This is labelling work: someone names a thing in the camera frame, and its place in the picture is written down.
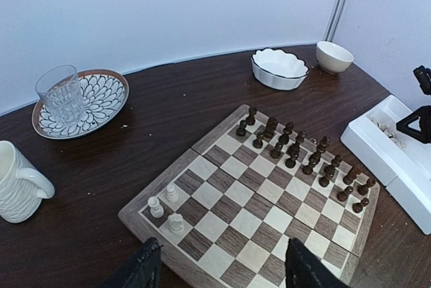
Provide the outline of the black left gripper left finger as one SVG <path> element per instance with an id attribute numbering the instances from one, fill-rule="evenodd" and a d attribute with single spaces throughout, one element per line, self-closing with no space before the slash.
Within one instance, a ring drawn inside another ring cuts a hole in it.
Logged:
<path id="1" fill-rule="evenodd" d="M 148 238 L 113 275 L 98 287 L 159 287 L 162 245 Z"/>

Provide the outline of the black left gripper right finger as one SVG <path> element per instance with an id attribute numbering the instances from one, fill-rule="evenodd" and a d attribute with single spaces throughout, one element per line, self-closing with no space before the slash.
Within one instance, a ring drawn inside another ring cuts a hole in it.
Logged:
<path id="1" fill-rule="evenodd" d="M 285 270 L 288 288 L 348 288 L 298 238 L 288 240 Z"/>

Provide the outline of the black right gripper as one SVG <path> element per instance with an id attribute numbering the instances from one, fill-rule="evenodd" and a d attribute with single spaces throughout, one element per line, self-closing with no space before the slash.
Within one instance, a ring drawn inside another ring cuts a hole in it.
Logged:
<path id="1" fill-rule="evenodd" d="M 425 95 L 430 95 L 430 68 L 423 65 L 415 68 L 413 74 Z M 419 121 L 419 130 L 410 124 Z M 410 115 L 396 123 L 396 129 L 421 143 L 430 143 L 430 106 L 421 106 Z"/>

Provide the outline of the white chess rook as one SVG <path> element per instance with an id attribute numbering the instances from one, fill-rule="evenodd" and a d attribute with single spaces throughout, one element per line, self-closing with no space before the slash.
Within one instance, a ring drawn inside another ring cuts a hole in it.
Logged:
<path id="1" fill-rule="evenodd" d="M 151 196 L 147 200 L 148 207 L 152 217 L 159 219 L 164 215 L 164 208 L 160 203 L 160 200 L 156 196 Z"/>

